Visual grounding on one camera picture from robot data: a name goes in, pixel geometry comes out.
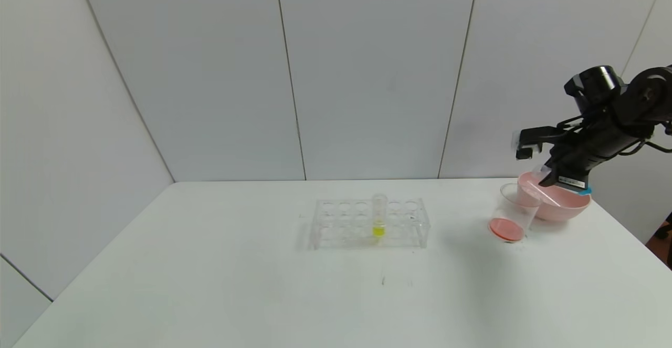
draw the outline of yellow liquid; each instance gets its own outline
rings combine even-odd
[[[382,221],[375,221],[374,222],[374,236],[381,237],[385,235],[385,225],[382,223]]]

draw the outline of label sticker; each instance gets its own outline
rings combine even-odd
[[[586,183],[584,183],[583,181],[574,180],[573,178],[558,176],[558,181],[560,181],[561,183],[574,185],[574,187],[579,187],[583,189],[586,188]]]

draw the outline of robotic arm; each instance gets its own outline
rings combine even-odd
[[[574,97],[581,115],[555,127],[522,130],[516,142],[519,160],[541,152],[544,143],[554,145],[542,187],[585,191],[590,170],[617,155],[635,154],[644,145],[672,152],[649,142],[657,124],[672,135],[672,65],[642,71],[629,85],[611,66],[598,66],[571,78],[564,91]]]

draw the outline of pink bowl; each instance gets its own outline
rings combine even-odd
[[[590,205],[590,195],[578,195],[555,185],[540,187],[538,183],[539,180],[532,176],[531,172],[518,176],[518,185],[528,188],[529,193],[535,193],[535,197],[542,200],[542,205],[536,214],[537,218],[548,221],[566,221],[578,216]]]

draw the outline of tabletop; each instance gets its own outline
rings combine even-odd
[[[667,346],[672,273],[598,204],[487,228],[514,179],[176,183],[16,348]],[[427,248],[309,247],[318,199],[421,197]]]

